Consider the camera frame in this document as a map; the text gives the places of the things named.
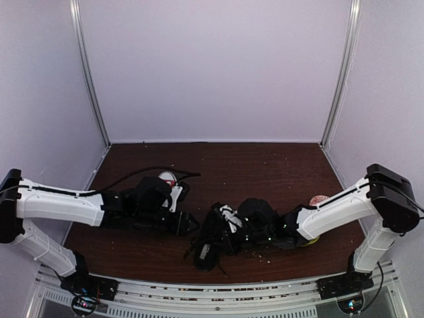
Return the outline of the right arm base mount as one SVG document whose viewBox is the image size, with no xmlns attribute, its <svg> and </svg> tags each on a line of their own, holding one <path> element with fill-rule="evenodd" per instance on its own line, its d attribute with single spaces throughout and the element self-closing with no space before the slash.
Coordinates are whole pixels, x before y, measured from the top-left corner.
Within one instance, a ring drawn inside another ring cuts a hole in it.
<svg viewBox="0 0 424 318">
<path fill-rule="evenodd" d="M 317 280 L 321 300 L 337 298 L 338 308 L 347 315 L 358 315 L 365 309 L 363 291 L 374 286 L 372 272 L 358 272 L 354 268 L 354 254 L 348 258 L 346 272 Z"/>
</svg>

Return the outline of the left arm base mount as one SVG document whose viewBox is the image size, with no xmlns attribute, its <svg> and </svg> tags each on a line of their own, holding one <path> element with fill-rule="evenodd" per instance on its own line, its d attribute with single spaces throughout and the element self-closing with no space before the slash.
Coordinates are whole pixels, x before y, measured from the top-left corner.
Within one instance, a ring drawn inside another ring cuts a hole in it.
<svg viewBox="0 0 424 318">
<path fill-rule="evenodd" d="M 73 295 L 72 311 L 78 317 L 87 317 L 101 305 L 101 300 L 115 299 L 118 281 L 91 275 L 84 256 L 78 252 L 73 252 L 73 255 L 76 271 L 66 277 L 58 276 L 60 287 Z"/>
</svg>

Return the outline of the red canvas sneaker white laces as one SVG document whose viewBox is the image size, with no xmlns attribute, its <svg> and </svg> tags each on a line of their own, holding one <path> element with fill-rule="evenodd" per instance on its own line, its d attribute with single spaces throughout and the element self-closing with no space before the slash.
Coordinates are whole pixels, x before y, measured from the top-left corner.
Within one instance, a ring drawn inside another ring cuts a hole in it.
<svg viewBox="0 0 424 318">
<path fill-rule="evenodd" d="M 161 172 L 158 176 L 161 180 L 164 180 L 171 188 L 173 188 L 177 182 L 177 177 L 170 171 Z"/>
</svg>

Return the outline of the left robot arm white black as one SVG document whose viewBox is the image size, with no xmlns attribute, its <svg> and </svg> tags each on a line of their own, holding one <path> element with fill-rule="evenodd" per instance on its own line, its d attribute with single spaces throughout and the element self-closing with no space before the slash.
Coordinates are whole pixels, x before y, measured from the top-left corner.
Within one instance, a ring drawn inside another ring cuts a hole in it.
<svg viewBox="0 0 424 318">
<path fill-rule="evenodd" d="M 108 229 L 164 228 L 186 236 L 198 230 L 199 221 L 181 211 L 178 203 L 189 185 L 173 171 L 143 177 L 130 189 L 111 186 L 93 191 L 49 187 L 21 176 L 12 169 L 1 182 L 1 243 L 15 244 L 53 269 L 65 289 L 89 294 L 100 283 L 89 274 L 85 258 L 43 233 L 32 219 L 52 219 Z"/>
</svg>

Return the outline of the upturned shoe orange sole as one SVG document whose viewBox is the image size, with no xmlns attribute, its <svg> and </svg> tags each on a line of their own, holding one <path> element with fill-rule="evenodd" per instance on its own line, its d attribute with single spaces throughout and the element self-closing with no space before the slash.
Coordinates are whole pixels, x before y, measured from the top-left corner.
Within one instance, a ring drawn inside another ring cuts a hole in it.
<svg viewBox="0 0 424 318">
<path fill-rule="evenodd" d="M 222 268 L 219 255 L 223 250 L 223 237 L 229 230 L 229 223 L 224 214 L 233 210 L 228 205 L 211 206 L 206 214 L 200 228 L 200 235 L 192 238 L 190 246 L 182 256 L 184 262 L 191 253 L 193 256 L 193 265 L 199 272 L 211 272 L 216 266 L 228 278 L 228 274 Z"/>
</svg>

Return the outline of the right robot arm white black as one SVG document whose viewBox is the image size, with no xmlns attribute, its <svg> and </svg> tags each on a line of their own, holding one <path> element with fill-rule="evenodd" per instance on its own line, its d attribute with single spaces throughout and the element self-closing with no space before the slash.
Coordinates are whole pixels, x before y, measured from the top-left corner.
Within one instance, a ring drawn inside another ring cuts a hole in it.
<svg viewBox="0 0 424 318">
<path fill-rule="evenodd" d="M 236 254 L 243 243 L 295 249 L 335 228 L 373 216 L 373 227 L 351 254 L 339 280 L 344 292 L 351 293 L 370 276 L 396 239 L 419 224 L 423 207 L 415 201 L 408 179 L 372 164 L 363 178 L 344 191 L 319 203 L 298 205 L 285 215 L 256 198 L 243 201 L 237 209 L 224 205 L 217 212 L 227 227 L 222 239 L 229 254 Z"/>
</svg>

